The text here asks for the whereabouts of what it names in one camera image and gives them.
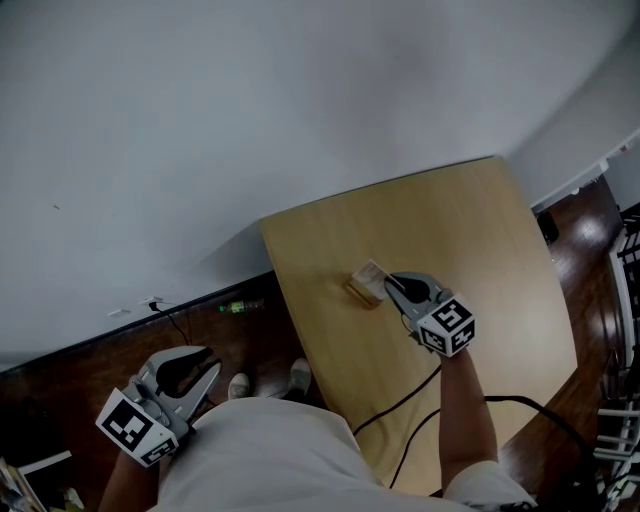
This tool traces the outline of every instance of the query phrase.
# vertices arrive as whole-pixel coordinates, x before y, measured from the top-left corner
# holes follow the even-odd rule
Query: power cord
[[[187,335],[184,333],[184,331],[182,329],[180,329],[180,327],[178,327],[178,324],[176,324],[176,322],[174,321],[173,317],[168,312],[163,311],[162,309],[160,309],[158,307],[158,303],[157,302],[149,302],[149,308],[151,308],[151,311],[157,311],[158,313],[164,313],[165,316],[167,316],[169,318],[169,320],[171,320],[171,323],[173,324],[173,326],[176,329],[178,329],[180,334],[182,334],[182,337],[184,338],[184,342],[187,345],[191,345],[191,343],[189,342],[189,339],[187,338]]]
[[[375,416],[373,416],[370,419],[368,419],[367,421],[365,421],[362,425],[360,425],[358,428],[356,428],[353,431],[353,435],[356,436],[358,433],[360,433],[362,431],[363,428],[371,425],[373,422],[379,420],[383,416],[386,416],[387,414],[395,411],[398,407],[400,407],[402,404],[407,402],[407,400],[409,400],[410,398],[415,396],[420,390],[422,390],[424,387],[426,387],[427,384],[429,384],[429,382],[431,382],[433,380],[433,378],[440,372],[440,370],[441,370],[441,367],[438,366],[438,368],[436,368],[436,370],[431,375],[429,375],[429,377],[427,377],[424,380],[424,382],[422,382],[422,384],[420,384],[416,389],[414,389],[411,393],[406,395],[404,398],[402,398],[399,402],[397,402],[392,407],[386,409],[385,411],[382,411],[382,412],[376,414]],[[592,470],[590,472],[590,475],[593,476],[593,482],[591,482],[593,484],[592,489],[594,489],[594,491],[595,491],[595,496],[597,496],[598,499],[600,499],[600,500],[602,500],[604,498],[604,493],[598,493],[597,492],[595,475],[596,475],[596,472],[598,470],[598,463],[597,463],[596,458],[593,455],[593,452],[591,451],[591,448],[589,447],[587,442],[584,440],[584,438],[571,425],[569,425],[562,417],[560,417],[558,414],[556,414],[555,412],[551,411],[550,409],[547,409],[546,407],[540,405],[536,401],[534,401],[534,400],[532,400],[530,398],[527,398],[525,396],[519,396],[519,395],[485,396],[485,400],[487,402],[517,402],[517,403],[521,403],[523,405],[531,407],[532,409],[535,409],[537,412],[539,412],[540,414],[542,414],[546,418],[550,419],[552,422],[554,422],[556,425],[558,425],[560,428],[562,428],[575,441],[575,443],[578,445],[578,448],[580,449],[580,452],[581,452],[582,456],[587,461],[589,461],[589,466],[590,466],[590,469]],[[396,481],[398,479],[398,476],[400,475],[400,471],[402,470],[402,466],[403,466],[403,464],[404,464],[404,462],[405,462],[405,460],[407,458],[407,455],[409,453],[409,448],[411,446],[411,442],[413,441],[415,436],[418,434],[420,429],[422,427],[424,427],[434,416],[436,416],[439,413],[440,413],[440,409],[437,409],[437,410],[431,412],[429,415],[427,415],[418,424],[418,426],[412,432],[411,436],[409,436],[409,440],[407,441],[407,444],[405,445],[404,452],[402,454],[402,458],[400,459],[400,463],[398,464],[398,467],[396,468],[396,472],[393,475],[393,480],[391,481],[391,485],[389,486],[390,489],[393,489],[393,486],[395,485],[395,483],[396,483]],[[622,479],[622,477],[619,477],[618,479],[614,480],[613,482],[610,482],[609,485],[615,483],[617,480],[620,480],[620,479]]]
[[[395,405],[389,407],[387,410],[379,412],[378,414],[376,414],[375,416],[369,418],[367,421],[365,421],[362,425],[360,425],[357,429],[355,429],[353,431],[353,435],[357,436],[358,433],[365,427],[368,427],[369,425],[371,425],[374,421],[379,420],[380,418],[382,418],[383,416],[386,416],[387,414],[389,414],[390,412],[395,411],[398,407],[400,407],[402,404],[404,404],[407,400],[409,400],[410,398],[414,397],[418,392],[420,392],[425,386],[427,386],[427,384],[429,384],[429,382],[431,382],[434,377],[436,375],[438,375],[440,373],[440,370],[442,368],[440,366],[438,366],[435,371],[429,375],[426,380],[420,384],[416,389],[414,389],[411,393],[409,393],[407,396],[405,396],[402,400],[400,400],[399,402],[397,402]]]
[[[628,453],[629,456],[633,456],[635,453],[637,453],[640,450],[640,443],[637,443],[636,445],[634,445],[634,447],[631,449],[631,451]],[[607,488],[605,489],[605,492],[608,492],[609,490],[613,489],[613,487],[620,481],[620,480],[624,480],[625,478],[627,478],[629,475],[631,474],[631,469],[629,469],[626,473],[623,473],[622,475],[618,475],[617,477],[615,477],[614,479],[612,479],[611,481],[609,481],[609,483],[607,484]]]
[[[411,328],[407,324],[404,323],[404,319],[405,319],[405,315],[400,313],[400,321],[402,322],[402,327],[404,327],[407,331],[412,333],[413,331],[411,330]]]

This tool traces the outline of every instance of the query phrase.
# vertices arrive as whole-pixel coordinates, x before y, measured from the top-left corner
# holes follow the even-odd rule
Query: sneaker
[[[299,389],[305,395],[309,391],[311,386],[311,367],[309,362],[304,359],[296,359],[291,366],[291,373],[289,374],[289,391],[293,389]]]
[[[229,400],[236,400],[238,398],[246,398],[249,396],[249,377],[244,373],[237,373],[231,382],[229,382],[229,390],[227,396]]]

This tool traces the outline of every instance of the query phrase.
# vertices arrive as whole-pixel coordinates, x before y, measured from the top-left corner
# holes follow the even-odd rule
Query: white wall
[[[640,203],[640,145],[611,159],[604,176],[620,210]]]
[[[510,151],[636,5],[5,1],[0,359],[268,270],[264,215]]]
[[[509,158],[531,205],[568,193],[640,128],[640,24]]]

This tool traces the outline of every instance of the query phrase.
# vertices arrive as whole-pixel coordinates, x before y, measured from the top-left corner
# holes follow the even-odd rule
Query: hardwood floor
[[[608,251],[621,229],[604,179],[554,204],[549,211],[560,236],[550,247],[567,303],[578,369],[548,407],[595,444],[603,403],[599,382],[612,348],[622,347],[622,327]],[[569,437],[536,416],[501,451],[509,473],[529,492],[550,498],[580,461]]]
[[[550,208],[560,237],[550,247],[565,294],[578,354],[578,370],[549,404],[590,442],[597,429],[598,388],[610,348],[621,328],[607,251],[621,225],[604,180]],[[220,313],[236,298],[265,298],[266,308],[247,315]],[[303,355],[277,280],[267,274],[219,298],[174,315],[193,345],[213,348],[223,360],[211,398],[226,400],[238,371],[250,375],[254,395],[272,396],[286,387],[291,363]],[[117,453],[94,426],[107,396],[122,388],[147,357],[183,344],[167,318],[73,348],[0,376],[0,404],[7,410],[32,397],[50,411],[73,453],[69,480],[89,510],[95,510]],[[502,450],[508,471],[541,499],[549,498],[579,462],[566,434],[536,417]]]
[[[262,311],[218,311],[220,304],[258,298],[265,299]],[[227,399],[229,381],[240,371],[249,375],[254,396],[284,394],[291,363],[304,356],[273,273],[172,316],[192,345],[211,347],[223,361],[210,395],[214,403]],[[49,411],[73,453],[65,464],[68,481],[88,509],[96,510],[118,450],[94,425],[95,419],[113,388],[126,386],[151,354],[179,345],[184,345],[180,333],[162,318],[2,374],[0,404],[13,409],[30,396]]]

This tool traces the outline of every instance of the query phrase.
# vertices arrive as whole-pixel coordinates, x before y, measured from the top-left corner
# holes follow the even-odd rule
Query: marker cube
[[[175,434],[114,389],[96,425],[123,451],[148,468],[178,447]]]
[[[460,294],[416,322],[420,344],[451,357],[475,337],[475,320]]]

